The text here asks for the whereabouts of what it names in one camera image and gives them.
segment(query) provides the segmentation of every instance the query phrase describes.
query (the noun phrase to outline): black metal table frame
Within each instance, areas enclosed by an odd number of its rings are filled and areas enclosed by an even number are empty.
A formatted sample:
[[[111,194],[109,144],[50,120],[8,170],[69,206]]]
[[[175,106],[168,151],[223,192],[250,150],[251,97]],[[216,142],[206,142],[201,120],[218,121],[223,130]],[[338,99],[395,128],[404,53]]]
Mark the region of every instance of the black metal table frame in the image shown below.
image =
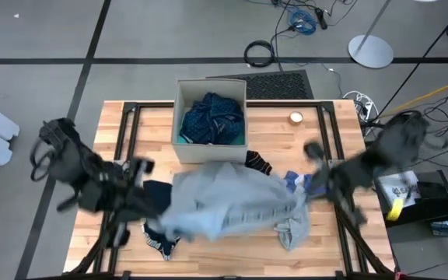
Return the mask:
[[[173,101],[162,101],[162,102],[125,102],[122,109],[121,125],[119,127],[119,132],[117,135],[117,144],[115,146],[114,160],[121,159],[121,153],[123,150],[123,143],[125,137],[125,131],[128,125],[128,115],[133,113],[133,121],[131,127],[131,135],[128,142],[128,152],[127,159],[131,158],[135,153],[136,136],[138,132],[139,118],[141,110],[143,108],[171,108],[173,107]],[[343,148],[341,146],[341,136],[338,130],[338,123],[336,115],[334,112],[334,104],[332,101],[303,101],[303,100],[289,100],[289,101],[254,101],[248,100],[247,107],[311,107],[316,108],[317,117],[319,119],[319,128],[321,139],[323,142],[324,151],[326,153],[326,160],[333,159],[331,153],[331,147],[329,144],[327,136],[327,126],[324,116],[324,112],[329,115],[331,128],[333,131],[334,145],[336,147],[336,153],[338,159],[344,159]],[[354,207],[353,197],[348,198],[349,204]],[[356,244],[357,257],[359,260],[360,272],[368,273],[367,261],[373,266],[376,273],[380,274],[393,274],[393,272],[386,268],[383,263],[378,259],[378,257],[371,251],[365,240],[362,238],[359,229],[356,229],[348,220],[348,217],[335,206],[335,215],[337,219],[338,235],[341,244],[341,253],[343,256],[345,272],[347,274],[353,272],[352,259],[350,257],[350,251],[348,247],[348,239],[345,230],[351,234],[353,240]],[[101,223],[100,234],[105,230],[105,226],[110,218],[110,213],[105,212],[103,214],[103,220]],[[118,248],[111,249],[110,260],[108,264],[108,272],[114,273],[118,257]],[[101,264],[103,262],[103,250],[100,251],[94,261],[93,272],[100,272]]]

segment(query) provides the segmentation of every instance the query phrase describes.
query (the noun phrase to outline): open box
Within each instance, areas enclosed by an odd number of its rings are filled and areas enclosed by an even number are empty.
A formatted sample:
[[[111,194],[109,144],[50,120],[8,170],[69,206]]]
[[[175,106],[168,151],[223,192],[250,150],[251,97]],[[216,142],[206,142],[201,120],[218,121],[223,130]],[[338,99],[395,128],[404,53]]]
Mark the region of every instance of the open box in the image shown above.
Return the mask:
[[[201,101],[206,93],[217,93],[221,97],[234,99],[243,111],[245,122],[242,145],[202,145],[179,143],[180,127],[186,112],[194,101]],[[244,163],[248,150],[247,82],[236,79],[186,79],[177,81],[176,99],[172,123],[171,142],[181,163],[205,163],[228,161]]]

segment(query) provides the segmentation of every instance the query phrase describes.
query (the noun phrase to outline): white cable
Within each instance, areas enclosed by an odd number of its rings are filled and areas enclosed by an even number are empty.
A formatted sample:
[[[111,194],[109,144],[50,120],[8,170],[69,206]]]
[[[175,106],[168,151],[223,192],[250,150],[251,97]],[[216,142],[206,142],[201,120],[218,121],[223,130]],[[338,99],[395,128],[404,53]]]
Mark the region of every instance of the white cable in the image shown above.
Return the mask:
[[[356,100],[356,101],[359,101],[360,103],[362,103],[364,105],[365,109],[367,110],[367,113],[365,115],[363,115],[362,118],[361,118],[361,115],[358,113],[359,114],[359,119],[361,121],[367,122],[369,120],[369,116],[371,115],[371,111],[373,109],[376,111],[376,116],[380,114],[380,112],[378,111],[378,108],[376,108],[376,104],[373,102],[373,100],[369,96],[367,96],[366,94],[361,93],[361,92],[359,92],[357,90],[349,91],[348,93],[346,93],[343,96],[343,99]],[[366,131],[366,134],[364,135],[364,137],[366,137],[372,131],[373,131],[373,128],[369,128],[369,130]]]

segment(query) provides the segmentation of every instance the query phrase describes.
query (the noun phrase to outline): black floor stripe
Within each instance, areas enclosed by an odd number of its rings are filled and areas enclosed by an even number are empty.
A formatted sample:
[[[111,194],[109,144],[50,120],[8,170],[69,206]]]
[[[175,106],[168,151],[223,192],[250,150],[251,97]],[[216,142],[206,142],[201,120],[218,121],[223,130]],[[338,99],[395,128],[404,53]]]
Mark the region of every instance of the black floor stripe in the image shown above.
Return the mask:
[[[357,64],[351,58],[283,58],[288,63],[335,63]],[[253,62],[264,62],[267,58],[251,58]],[[243,58],[0,58],[0,65],[195,65],[195,64],[240,64]],[[392,64],[448,64],[443,58],[394,58]]]
[[[110,4],[111,0],[105,0],[103,2],[103,7],[101,8],[100,16],[98,17],[98,21],[96,23],[96,28],[94,30],[93,38],[91,39],[91,43],[87,51],[86,59],[80,60],[81,63],[83,63],[82,71],[79,76],[77,86],[75,87],[74,96],[72,97],[72,101],[67,113],[67,117],[71,118],[72,120],[75,119],[77,110],[79,108],[79,103],[82,98],[82,94],[84,92],[84,88],[86,87],[86,81],[89,75],[89,70],[91,69],[91,63],[93,61],[96,48],[98,47],[98,42],[100,41],[101,30],[103,29],[103,25],[107,17],[108,9],[110,8]],[[62,62],[61,64],[70,64],[69,60],[65,61],[60,60],[60,61]],[[30,265],[32,264],[34,254],[36,253],[37,244],[39,242],[40,234],[43,229],[44,221],[46,220],[46,214],[51,203],[51,197],[53,196],[55,184],[56,181],[48,177],[48,179],[46,180],[46,184],[44,186],[43,194],[41,195],[39,201],[39,205],[37,206],[37,212],[36,215],[34,216],[32,227],[30,228],[30,234],[27,237],[25,249],[23,250],[22,258],[20,259],[15,279],[18,280],[25,279],[29,274]]]

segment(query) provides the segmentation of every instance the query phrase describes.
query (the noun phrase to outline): metal pole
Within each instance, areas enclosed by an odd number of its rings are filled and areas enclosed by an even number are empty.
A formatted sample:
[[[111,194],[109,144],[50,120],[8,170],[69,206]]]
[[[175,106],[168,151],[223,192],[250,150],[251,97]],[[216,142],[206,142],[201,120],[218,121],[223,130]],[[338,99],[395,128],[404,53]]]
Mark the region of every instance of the metal pole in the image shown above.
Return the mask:
[[[385,4],[383,4],[383,7],[381,7],[380,13],[378,13],[378,16],[376,16],[376,18],[374,19],[373,23],[371,24],[371,27],[369,28],[369,30],[367,30],[366,35],[364,36],[364,39],[362,39],[361,43],[357,47],[357,51],[356,52],[359,52],[361,50],[361,47],[363,46],[363,44],[367,40],[367,37],[369,37],[369,35],[373,31],[374,27],[376,26],[376,24],[380,20],[380,17],[383,15],[383,12],[385,12],[385,9],[387,9],[388,4],[390,4],[390,0],[387,0],[385,2]]]

